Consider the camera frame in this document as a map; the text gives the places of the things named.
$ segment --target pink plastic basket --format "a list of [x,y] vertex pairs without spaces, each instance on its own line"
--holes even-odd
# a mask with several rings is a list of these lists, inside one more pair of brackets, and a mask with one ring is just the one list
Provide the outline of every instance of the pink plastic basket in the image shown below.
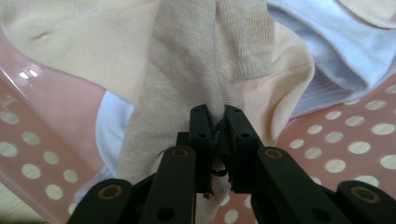
[[[49,223],[65,223],[74,194],[103,166],[94,123],[104,90],[34,63],[0,33],[0,182]],[[294,119],[278,146],[335,189],[359,179],[396,198],[396,76],[358,102]],[[216,223],[253,224],[250,197],[231,194]]]

